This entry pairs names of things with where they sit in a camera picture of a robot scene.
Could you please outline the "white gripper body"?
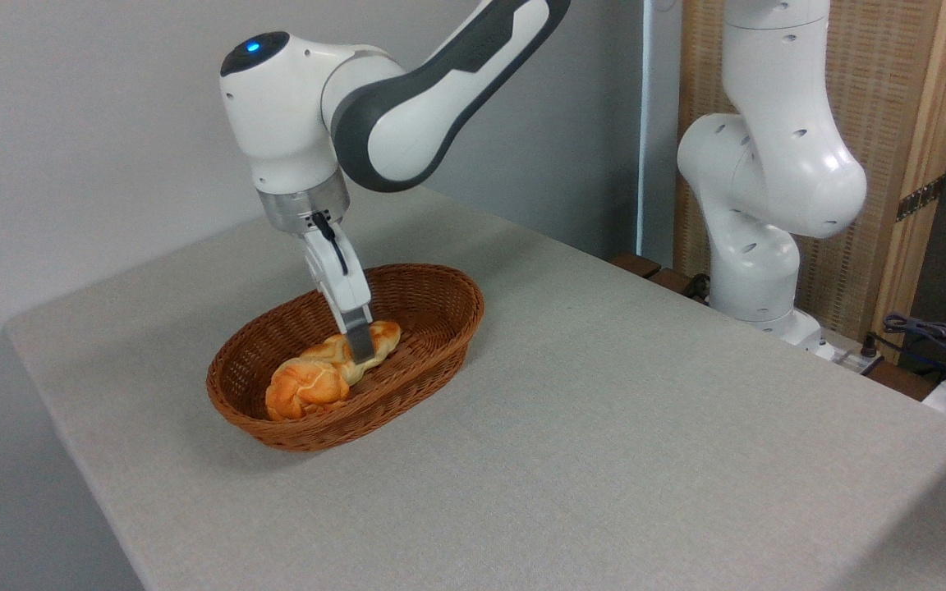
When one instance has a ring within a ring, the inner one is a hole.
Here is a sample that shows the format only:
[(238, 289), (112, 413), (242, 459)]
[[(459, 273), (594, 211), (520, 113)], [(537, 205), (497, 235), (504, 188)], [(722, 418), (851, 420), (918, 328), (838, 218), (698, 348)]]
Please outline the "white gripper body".
[(363, 266), (341, 226), (328, 220), (309, 220), (307, 226), (303, 238), (305, 262), (332, 314), (334, 303), (342, 310), (370, 303)]

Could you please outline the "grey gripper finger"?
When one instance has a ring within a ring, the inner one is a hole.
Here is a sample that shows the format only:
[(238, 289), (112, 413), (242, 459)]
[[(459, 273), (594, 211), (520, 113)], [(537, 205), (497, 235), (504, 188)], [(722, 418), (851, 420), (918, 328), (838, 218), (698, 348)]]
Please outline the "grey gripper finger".
[(339, 332), (350, 346), (354, 363), (358, 365), (374, 358), (375, 348), (370, 335), (370, 325), (373, 322), (370, 303), (365, 302), (365, 305), (350, 310), (342, 310), (334, 303), (333, 315)]

